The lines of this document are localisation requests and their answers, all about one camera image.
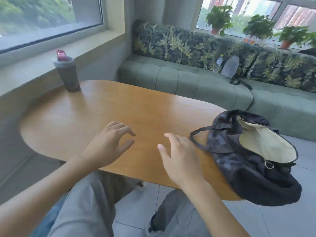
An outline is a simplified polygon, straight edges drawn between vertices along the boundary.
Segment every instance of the person's left hand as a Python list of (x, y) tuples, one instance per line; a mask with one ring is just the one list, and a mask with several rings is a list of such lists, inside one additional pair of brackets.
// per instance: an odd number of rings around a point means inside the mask
[(90, 142), (83, 157), (96, 169), (105, 167), (118, 159), (135, 142), (129, 139), (119, 146), (119, 141), (125, 134), (135, 136), (135, 133), (123, 123), (111, 122)]

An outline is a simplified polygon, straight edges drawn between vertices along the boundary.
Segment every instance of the plant pot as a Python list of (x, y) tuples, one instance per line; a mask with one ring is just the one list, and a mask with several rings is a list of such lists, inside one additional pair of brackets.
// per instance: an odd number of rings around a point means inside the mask
[(283, 41), (280, 48), (281, 49), (288, 49), (291, 45), (293, 44), (293, 42), (290, 42), (290, 41)]
[(211, 30), (211, 34), (212, 34), (212, 35), (217, 35), (217, 36), (218, 36), (218, 33), (219, 33), (219, 30), (218, 30), (218, 29), (212, 28), (212, 30)]

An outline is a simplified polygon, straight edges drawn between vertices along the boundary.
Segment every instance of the oval tabletop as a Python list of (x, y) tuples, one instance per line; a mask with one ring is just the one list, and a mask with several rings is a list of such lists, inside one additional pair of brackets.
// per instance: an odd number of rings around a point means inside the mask
[[(209, 126), (223, 108), (186, 97), (114, 81), (88, 80), (81, 92), (58, 87), (37, 99), (21, 120), (21, 135), (34, 151), (68, 161), (80, 157), (93, 137), (111, 121), (122, 122), (136, 133), (135, 144), (102, 170), (178, 188), (168, 177), (157, 149), (170, 151), (164, 133), (182, 136)], [(130, 136), (125, 135), (122, 141)], [(195, 137), (205, 144), (207, 132)], [(227, 184), (211, 155), (197, 148), (203, 173), (225, 200), (240, 200)]]

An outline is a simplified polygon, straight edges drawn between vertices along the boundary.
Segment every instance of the gray pants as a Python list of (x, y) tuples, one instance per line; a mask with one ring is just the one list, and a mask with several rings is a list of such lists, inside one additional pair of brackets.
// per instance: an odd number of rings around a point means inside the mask
[[(49, 237), (113, 237), (114, 204), (139, 180), (96, 171), (70, 191)], [(181, 190), (170, 192), (152, 221), (159, 236), (210, 236), (200, 215)]]

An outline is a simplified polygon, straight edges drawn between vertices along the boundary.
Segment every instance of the black backpack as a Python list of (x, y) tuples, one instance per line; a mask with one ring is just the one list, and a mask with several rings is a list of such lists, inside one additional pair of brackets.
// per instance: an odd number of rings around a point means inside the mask
[[(193, 136), (210, 131), (206, 147)], [(290, 174), (298, 159), (296, 148), (270, 127), (262, 116), (241, 110), (224, 111), (190, 134), (209, 151), (231, 188), (255, 204), (280, 206), (297, 202), (302, 187)]]

